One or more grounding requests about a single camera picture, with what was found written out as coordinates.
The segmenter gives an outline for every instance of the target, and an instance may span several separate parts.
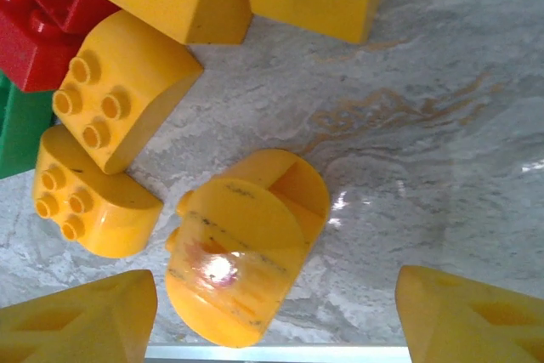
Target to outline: floor surface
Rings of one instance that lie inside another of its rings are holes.
[[[153,342],[200,341],[164,290],[181,195],[281,147],[323,174],[331,219],[264,341],[404,344],[402,264],[544,297],[544,1],[383,0],[354,46],[256,18],[241,47],[195,47],[205,74],[130,167],[165,202],[147,249],[97,258],[0,181],[0,306],[152,269]]]

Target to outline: marble floor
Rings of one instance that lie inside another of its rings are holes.
[[[255,18],[130,167],[165,202],[147,249],[97,258],[33,211],[33,173],[0,181],[0,306],[128,269],[154,272],[152,342],[201,341],[164,289],[188,189],[250,152],[303,155],[331,219],[266,343],[404,344],[403,264],[544,297],[544,1],[383,0],[355,46]]]

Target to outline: green building block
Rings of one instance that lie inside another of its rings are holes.
[[[43,131],[51,126],[53,91],[22,93],[0,71],[0,179],[36,166]]]

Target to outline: gray marble surface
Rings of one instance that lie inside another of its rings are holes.
[[[130,168],[165,202],[147,249],[94,257],[34,214],[32,172],[0,181],[0,306],[147,268],[151,340],[200,341],[164,290],[175,204],[265,147],[334,202],[265,342],[403,344],[402,264],[544,297],[543,0],[383,0],[366,46],[256,18],[242,47],[193,51],[205,74]]]

